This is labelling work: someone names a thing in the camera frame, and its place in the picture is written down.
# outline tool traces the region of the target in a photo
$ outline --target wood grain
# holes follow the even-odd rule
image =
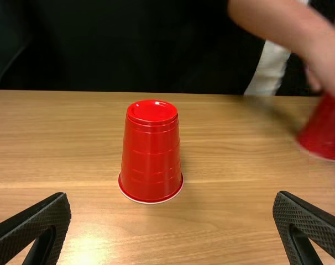
[[[186,180],[175,199],[151,206],[129,201],[117,186],[125,111],[147,98],[179,110]],[[0,222],[61,191],[72,222],[59,265],[289,264],[272,217],[277,192],[335,215],[335,163],[294,143],[316,103],[0,91]]]

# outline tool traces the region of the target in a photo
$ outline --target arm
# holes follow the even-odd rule
[[[307,57],[311,44],[335,30],[299,0],[229,0],[229,16],[240,27]]]
[[[335,28],[317,12],[299,0],[229,0],[228,13],[250,33],[297,53],[318,87],[335,96]]]

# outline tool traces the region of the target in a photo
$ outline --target white stripe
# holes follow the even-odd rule
[[[308,3],[308,0],[298,1],[304,4]],[[266,41],[254,77],[246,89],[245,95],[274,95],[281,85],[289,56],[290,51],[287,49],[271,41]]]

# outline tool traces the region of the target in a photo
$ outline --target wooden table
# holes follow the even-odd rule
[[[159,205],[131,202],[117,186],[125,110],[147,98],[174,103],[180,115],[186,182]],[[0,222],[66,192],[72,221],[59,265],[289,264],[272,217],[276,193],[335,215],[335,163],[309,158],[294,143],[316,103],[0,91]]]

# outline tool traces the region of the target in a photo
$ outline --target red plastic cup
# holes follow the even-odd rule
[[[162,203],[182,189],[179,119],[168,102],[143,100],[128,107],[118,184],[129,199]]]
[[[335,98],[322,98],[297,141],[310,154],[335,160]]]

